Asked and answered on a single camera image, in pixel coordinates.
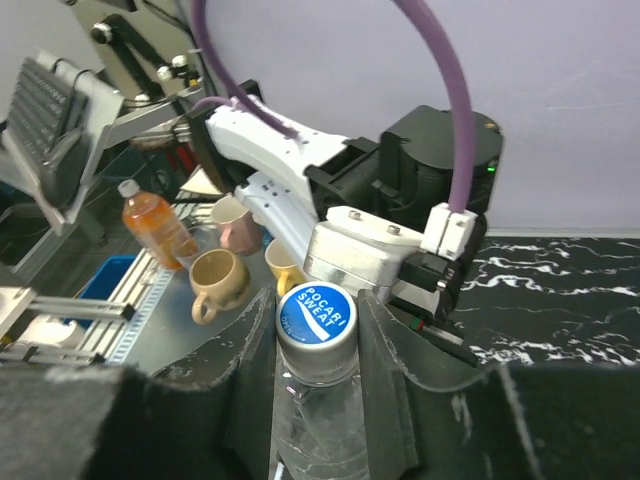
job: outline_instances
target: blue bottle cap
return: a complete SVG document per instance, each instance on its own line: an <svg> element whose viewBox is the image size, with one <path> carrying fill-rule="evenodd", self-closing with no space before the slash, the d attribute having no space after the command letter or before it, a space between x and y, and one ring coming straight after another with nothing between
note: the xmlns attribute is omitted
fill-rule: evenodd
<svg viewBox="0 0 640 480"><path fill-rule="evenodd" d="M310 282L291 290L278 305L276 330L291 372L309 383L334 383L357 363L355 302L343 288Z"/></svg>

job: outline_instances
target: beige mug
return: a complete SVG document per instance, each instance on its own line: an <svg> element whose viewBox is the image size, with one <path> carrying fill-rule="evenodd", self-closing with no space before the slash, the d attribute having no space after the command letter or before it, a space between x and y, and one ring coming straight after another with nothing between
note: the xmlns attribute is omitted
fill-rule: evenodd
<svg viewBox="0 0 640 480"><path fill-rule="evenodd" d="M207 325L218 312L238 308L247 299L251 275L236 254L226 249L211 250L189 269L189 281L196 294L191 308L193 321Z"/></svg>
<svg viewBox="0 0 640 480"><path fill-rule="evenodd" d="M284 245L279 240L269 244L264 252L264 259L278 281L276 290L279 297L284 297L296 285L307 282L307 279L296 265Z"/></svg>
<svg viewBox="0 0 640 480"><path fill-rule="evenodd" d="M220 245L234 253L253 255L262 249L262 231L251 212L231 195L211 209L211 221L220 232Z"/></svg>

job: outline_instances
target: pink mug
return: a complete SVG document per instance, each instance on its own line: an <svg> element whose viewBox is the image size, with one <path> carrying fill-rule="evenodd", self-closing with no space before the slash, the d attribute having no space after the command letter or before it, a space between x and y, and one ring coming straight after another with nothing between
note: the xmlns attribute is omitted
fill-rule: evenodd
<svg viewBox="0 0 640 480"><path fill-rule="evenodd" d="M262 232L251 212L228 195L211 209L211 221L220 232L220 246L240 255L253 255L262 249Z"/></svg>

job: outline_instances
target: wire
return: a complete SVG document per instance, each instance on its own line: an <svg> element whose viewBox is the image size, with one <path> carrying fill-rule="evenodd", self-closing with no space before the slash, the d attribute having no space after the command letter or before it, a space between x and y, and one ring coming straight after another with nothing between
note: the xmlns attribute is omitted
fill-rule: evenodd
<svg viewBox="0 0 640 480"><path fill-rule="evenodd" d="M453 116L454 169L449 209L467 209L476 158L476 129L467 82L449 37L424 0L394 0L431 50L444 80Z"/></svg>
<svg viewBox="0 0 640 480"><path fill-rule="evenodd" d="M73 63L71 60L60 57L55 62L53 62L53 65L51 66L51 73L56 73L56 71L58 70L58 65L60 65L62 62L68 63L74 68L78 68L78 66L75 63Z"/></svg>
<svg viewBox="0 0 640 480"><path fill-rule="evenodd" d="M270 127L285 135L297 136L295 130L283 125L278 119L260 109L238 87L222 64L211 40L206 21L206 0L192 1L193 31L197 45L202 49L205 58L216 72L218 78L224 83L229 94L238 97L251 113ZM471 109L469 89L462 66L449 41L449 37L424 0L394 0L394 3L418 30L431 50L447 89L453 116L455 144L449 209L455 213L462 213L466 210L471 194L476 150L475 122L473 110Z"/></svg>
<svg viewBox="0 0 640 480"><path fill-rule="evenodd" d="M85 73L89 73L89 72L91 72L91 73L93 74L93 76L95 77L96 72L94 72L94 71L93 71L93 70L91 70L90 68L85 68L84 70L80 70L80 71L76 74L75 78L73 79L73 84L71 85L71 88L72 88L73 90L75 90L75 89L76 89L76 85L78 84L78 80L80 80L80 77L81 77L82 75L84 75Z"/></svg>
<svg viewBox="0 0 640 480"><path fill-rule="evenodd" d="M285 125L282 121L273 115L262 110L256 105L238 86L235 80L231 78L231 74L227 71L225 66L218 57L211 35L209 35L209 29L207 27L207 1L206 0L193 0L193 33L196 38L197 46L202 50L202 54L206 58L217 77L227 88L230 96L238 97L240 103L242 103L247 110L253 113L256 117L266 123L274 130L282 133L283 135L291 138L298 137L298 131Z"/></svg>
<svg viewBox="0 0 640 480"><path fill-rule="evenodd" d="M189 24L186 21L183 21L179 17L171 15L164 8L156 5L151 0L142 0L142 3L144 4L145 7L147 7L149 12L151 12L157 18L177 28L178 30L181 30L182 32L186 33L187 36L189 37L189 40L191 40L191 43L194 45L194 47L197 48L196 39L193 36L193 32L189 28ZM186 19L187 16L185 15L184 10L182 9L180 0L177 0L176 2L174 2L174 5L176 9L180 12L180 14ZM211 78L211 75L209 75L209 71L207 70L207 67L204 63L204 59L202 58L202 53L198 52L197 56L198 56L198 59L200 60L200 63L202 64L202 76L204 77L204 80L205 80L205 87L208 87L210 89L210 92L207 90L207 88L205 88L205 91L207 92L207 94L211 93L212 95L218 95L218 90L216 89L216 86L213 83L213 79Z"/></svg>

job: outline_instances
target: white plastic part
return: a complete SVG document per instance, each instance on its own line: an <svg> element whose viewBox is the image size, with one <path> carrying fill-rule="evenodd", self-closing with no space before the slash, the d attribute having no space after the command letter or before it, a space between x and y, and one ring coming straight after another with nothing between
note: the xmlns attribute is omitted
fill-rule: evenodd
<svg viewBox="0 0 640 480"><path fill-rule="evenodd" d="M175 68L185 67L188 63L189 61L186 55L176 55L173 57L173 60L171 60L171 65Z"/></svg>
<svg viewBox="0 0 640 480"><path fill-rule="evenodd" d="M65 325L58 318L39 315L31 321L18 341L72 349L78 346L84 334L85 330L73 320Z"/></svg>
<svg viewBox="0 0 640 480"><path fill-rule="evenodd" d="M290 190L262 172L251 175L248 185L236 188L234 197L260 217L263 226L283 243L302 270L317 218L302 208Z"/></svg>
<svg viewBox="0 0 640 480"><path fill-rule="evenodd" d="M454 213L447 203L431 209L420 249L448 260L464 253L478 216L469 211Z"/></svg>
<svg viewBox="0 0 640 480"><path fill-rule="evenodd" d="M226 158L249 165L290 190L296 201L315 216L304 172L309 166L324 165L344 151L348 138L306 127L268 109L255 96L251 98L260 108L300 132L299 138L282 135L241 108L223 105L207 120L211 139Z"/></svg>
<svg viewBox="0 0 640 480"><path fill-rule="evenodd" d="M173 80L173 73L171 72L171 67L167 65L163 65L157 71L158 78L162 82L168 82L169 80Z"/></svg>
<svg viewBox="0 0 640 480"><path fill-rule="evenodd" d="M133 179L125 180L118 185L118 192L124 198L131 198L140 191L140 185Z"/></svg>
<svg viewBox="0 0 640 480"><path fill-rule="evenodd" d="M388 245L415 247L417 250L422 240L422 234L415 230L347 206L330 208L327 220L361 237Z"/></svg>

